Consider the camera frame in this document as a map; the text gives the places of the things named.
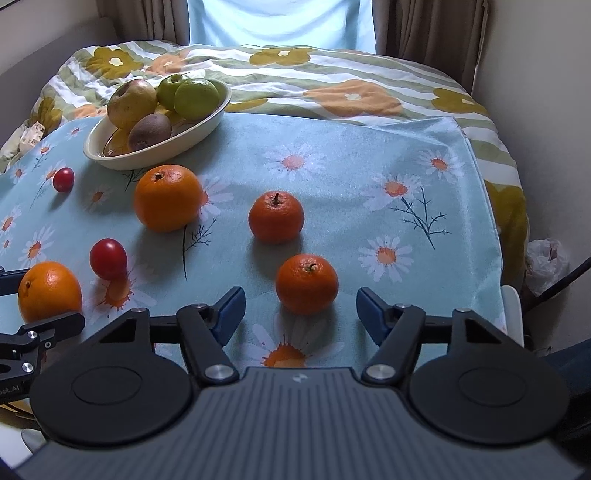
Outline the cream ceramic bowl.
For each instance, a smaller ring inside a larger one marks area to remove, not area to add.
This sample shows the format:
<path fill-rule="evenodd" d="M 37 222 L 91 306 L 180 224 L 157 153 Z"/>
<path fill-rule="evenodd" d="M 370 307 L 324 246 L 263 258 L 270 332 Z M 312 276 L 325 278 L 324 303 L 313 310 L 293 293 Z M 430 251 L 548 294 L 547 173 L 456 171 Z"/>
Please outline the cream ceramic bowl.
<path fill-rule="evenodd" d="M 104 117 L 86 137 L 84 155 L 109 170 L 124 171 L 155 166 L 190 150 L 217 128 L 229 105 L 228 85 L 217 80 L 211 83 L 219 94 L 219 103 L 204 119 L 198 122 L 181 119 L 173 124 L 165 114 L 153 113 L 128 133 Z"/>

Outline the green apple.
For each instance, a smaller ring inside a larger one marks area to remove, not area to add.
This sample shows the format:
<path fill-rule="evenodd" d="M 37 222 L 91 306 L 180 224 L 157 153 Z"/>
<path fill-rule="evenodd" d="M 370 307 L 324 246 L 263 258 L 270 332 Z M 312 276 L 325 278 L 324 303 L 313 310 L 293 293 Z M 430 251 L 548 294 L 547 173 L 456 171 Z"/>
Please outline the green apple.
<path fill-rule="evenodd" d="M 214 112 L 220 101 L 221 96 L 211 81 L 189 79 L 177 87 L 173 107 L 182 118 L 200 121 Z"/>
<path fill-rule="evenodd" d="M 188 77 L 180 73 L 172 74 L 162 79 L 156 89 L 159 104 L 167 110 L 173 111 L 176 91 L 187 80 Z"/>

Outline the brown curtain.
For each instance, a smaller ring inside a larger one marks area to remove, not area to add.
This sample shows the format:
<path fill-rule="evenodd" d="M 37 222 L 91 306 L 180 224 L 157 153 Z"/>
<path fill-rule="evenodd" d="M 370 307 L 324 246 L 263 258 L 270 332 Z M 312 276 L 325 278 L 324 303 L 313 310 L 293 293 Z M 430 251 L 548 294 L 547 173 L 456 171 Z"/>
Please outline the brown curtain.
<path fill-rule="evenodd" d="M 111 20 L 124 41 L 162 40 L 188 45 L 189 17 L 186 0 L 98 0 L 100 17 Z"/>
<path fill-rule="evenodd" d="M 488 1 L 374 1 L 372 9 L 377 54 L 436 68 L 473 89 Z"/>

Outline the light blue window cloth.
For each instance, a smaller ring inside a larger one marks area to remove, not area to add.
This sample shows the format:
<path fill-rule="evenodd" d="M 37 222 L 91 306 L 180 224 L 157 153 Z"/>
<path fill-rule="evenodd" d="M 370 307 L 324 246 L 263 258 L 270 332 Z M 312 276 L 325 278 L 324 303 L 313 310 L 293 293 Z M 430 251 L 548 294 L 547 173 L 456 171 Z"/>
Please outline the light blue window cloth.
<path fill-rule="evenodd" d="M 193 44 L 376 51 L 370 1 L 201 0 L 187 8 Z"/>

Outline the white plastic bag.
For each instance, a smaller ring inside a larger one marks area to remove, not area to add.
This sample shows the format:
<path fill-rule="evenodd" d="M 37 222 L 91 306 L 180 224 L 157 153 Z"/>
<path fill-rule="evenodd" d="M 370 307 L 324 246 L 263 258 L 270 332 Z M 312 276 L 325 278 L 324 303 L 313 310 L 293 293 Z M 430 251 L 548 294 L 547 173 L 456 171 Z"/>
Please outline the white plastic bag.
<path fill-rule="evenodd" d="M 526 250 L 526 285 L 540 296 L 569 272 L 569 257 L 559 240 L 530 241 Z"/>

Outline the crumpled pink white wrapper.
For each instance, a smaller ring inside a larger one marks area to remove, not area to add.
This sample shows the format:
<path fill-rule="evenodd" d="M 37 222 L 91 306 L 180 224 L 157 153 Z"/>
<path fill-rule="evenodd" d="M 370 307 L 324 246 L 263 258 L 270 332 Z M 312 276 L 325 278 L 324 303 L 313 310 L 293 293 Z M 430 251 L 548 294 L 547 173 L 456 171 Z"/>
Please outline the crumpled pink white wrapper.
<path fill-rule="evenodd" d="M 39 122 L 27 127 L 19 139 L 19 151 L 22 153 L 29 152 L 41 142 L 44 135 L 45 127 Z"/>

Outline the brown curtain left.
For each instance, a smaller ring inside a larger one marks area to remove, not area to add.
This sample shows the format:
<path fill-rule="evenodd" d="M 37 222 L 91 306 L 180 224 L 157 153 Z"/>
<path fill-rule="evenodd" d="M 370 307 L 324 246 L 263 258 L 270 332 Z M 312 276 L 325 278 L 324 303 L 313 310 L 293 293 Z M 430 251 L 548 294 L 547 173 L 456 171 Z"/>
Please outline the brown curtain left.
<path fill-rule="evenodd" d="M 162 40 L 188 45 L 189 17 L 186 0 L 98 0 L 100 17 L 111 20 L 124 41 Z"/>

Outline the large yellowish wrinkled apple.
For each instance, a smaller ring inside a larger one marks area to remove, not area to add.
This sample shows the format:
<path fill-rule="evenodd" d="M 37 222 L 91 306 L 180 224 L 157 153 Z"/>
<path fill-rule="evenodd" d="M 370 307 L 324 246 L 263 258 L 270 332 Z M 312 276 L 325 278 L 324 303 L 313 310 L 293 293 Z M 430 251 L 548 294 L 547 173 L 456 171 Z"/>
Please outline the large yellowish wrinkled apple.
<path fill-rule="evenodd" d="M 156 106 L 156 90 L 145 80 L 131 80 L 113 93 L 107 116 L 116 128 L 129 132 L 142 118 L 152 114 Z"/>

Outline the floral striped duvet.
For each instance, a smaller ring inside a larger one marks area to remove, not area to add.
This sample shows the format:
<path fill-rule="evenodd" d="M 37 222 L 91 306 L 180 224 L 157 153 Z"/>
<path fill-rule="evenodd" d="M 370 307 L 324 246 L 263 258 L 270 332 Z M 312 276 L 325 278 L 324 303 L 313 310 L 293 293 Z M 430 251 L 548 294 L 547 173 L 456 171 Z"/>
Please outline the floral striped duvet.
<path fill-rule="evenodd" d="M 111 94 L 128 80 L 158 85 L 177 73 L 228 84 L 230 112 L 370 127 L 454 117 L 472 144 L 486 183 L 500 236 L 503 280 L 521 279 L 529 224 L 516 161 L 486 108 L 451 77 L 426 65 L 353 50 L 136 40 L 77 50 L 51 68 L 22 112 L 3 102 L 1 117 L 10 133 L 34 123 L 52 132 L 73 119 L 104 115 Z"/>

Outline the brown kiwi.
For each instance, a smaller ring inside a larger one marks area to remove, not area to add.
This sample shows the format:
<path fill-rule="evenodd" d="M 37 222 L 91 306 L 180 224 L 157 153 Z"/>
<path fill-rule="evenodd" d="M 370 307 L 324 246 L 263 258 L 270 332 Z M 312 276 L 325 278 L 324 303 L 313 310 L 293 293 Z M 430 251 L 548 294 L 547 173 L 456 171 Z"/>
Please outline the brown kiwi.
<path fill-rule="evenodd" d="M 172 126 L 164 114 L 153 113 L 143 117 L 130 130 L 127 145 L 130 151 L 143 150 L 167 140 Z"/>

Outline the red cherry tomato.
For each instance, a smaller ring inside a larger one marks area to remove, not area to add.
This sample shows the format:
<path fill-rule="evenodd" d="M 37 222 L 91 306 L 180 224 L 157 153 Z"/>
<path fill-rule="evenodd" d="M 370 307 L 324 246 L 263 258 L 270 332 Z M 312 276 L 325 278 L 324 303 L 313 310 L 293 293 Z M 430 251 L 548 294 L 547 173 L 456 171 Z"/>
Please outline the red cherry tomato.
<path fill-rule="evenodd" d="M 68 193 L 72 190 L 74 181 L 74 171 L 69 167 L 64 167 L 55 172 L 52 179 L 52 185 L 57 192 Z"/>
<path fill-rule="evenodd" d="M 116 280 L 127 274 L 127 255 L 123 246 L 112 238 L 93 245 L 89 253 L 91 269 L 103 280 Z"/>

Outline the brown curtain right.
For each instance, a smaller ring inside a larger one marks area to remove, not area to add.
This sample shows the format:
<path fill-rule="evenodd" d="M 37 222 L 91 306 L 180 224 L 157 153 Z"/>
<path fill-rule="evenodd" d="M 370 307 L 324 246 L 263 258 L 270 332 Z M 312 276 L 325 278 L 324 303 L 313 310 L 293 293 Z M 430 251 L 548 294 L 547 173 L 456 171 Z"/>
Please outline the brown curtain right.
<path fill-rule="evenodd" d="M 488 1 L 374 1 L 372 9 L 377 54 L 436 68 L 473 89 Z"/>

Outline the grey bed headboard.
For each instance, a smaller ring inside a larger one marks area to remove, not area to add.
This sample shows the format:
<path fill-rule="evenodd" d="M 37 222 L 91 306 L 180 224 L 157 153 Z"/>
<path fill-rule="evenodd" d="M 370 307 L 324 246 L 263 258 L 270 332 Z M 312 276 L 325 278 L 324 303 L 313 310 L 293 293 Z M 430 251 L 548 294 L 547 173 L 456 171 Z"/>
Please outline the grey bed headboard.
<path fill-rule="evenodd" d="M 77 50 L 115 44 L 118 40 L 113 22 L 107 17 L 75 26 L 2 73 L 1 91 L 16 91 L 18 95 L 39 92 Z"/>

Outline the blue daisy tablecloth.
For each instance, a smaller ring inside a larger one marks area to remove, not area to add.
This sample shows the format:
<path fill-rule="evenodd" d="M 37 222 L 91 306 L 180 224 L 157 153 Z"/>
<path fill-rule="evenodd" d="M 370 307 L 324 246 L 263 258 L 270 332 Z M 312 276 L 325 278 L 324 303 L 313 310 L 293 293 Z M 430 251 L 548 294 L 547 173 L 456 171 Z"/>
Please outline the blue daisy tablecloth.
<path fill-rule="evenodd" d="M 1 263 L 8 270 L 57 261 L 77 277 L 85 331 L 140 307 L 172 314 L 245 290 L 245 317 L 226 346 L 239 368 L 361 367 L 376 349 L 356 317 L 356 292 L 432 315 L 470 308 L 498 328 L 506 319 L 502 254 L 484 182 L 465 135 L 448 118 L 385 129 L 270 115 L 227 114 L 180 155 L 204 189 L 197 222 L 147 230 L 133 210 L 137 171 L 118 172 L 83 153 L 92 118 L 54 131 L 1 178 Z M 52 185 L 69 167 L 68 193 Z M 267 191 L 294 195 L 301 233 L 283 244 L 252 235 L 249 211 Z M 95 243 L 118 241 L 127 274 L 96 276 Z M 291 313 L 276 273 L 297 254 L 325 258 L 339 293 L 314 315 Z"/>

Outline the large orange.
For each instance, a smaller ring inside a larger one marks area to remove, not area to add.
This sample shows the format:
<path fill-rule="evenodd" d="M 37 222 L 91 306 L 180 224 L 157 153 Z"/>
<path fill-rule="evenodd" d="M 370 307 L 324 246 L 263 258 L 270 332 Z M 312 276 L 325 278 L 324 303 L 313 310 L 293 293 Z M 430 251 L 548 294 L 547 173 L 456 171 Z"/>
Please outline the large orange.
<path fill-rule="evenodd" d="M 82 311 L 79 282 L 58 262 L 45 261 L 30 268 L 19 284 L 17 297 L 21 317 L 26 323 Z"/>
<path fill-rule="evenodd" d="M 180 165 L 152 168 L 137 182 L 133 207 L 138 220 L 156 233 L 169 233 L 193 222 L 204 191 L 197 176 Z"/>

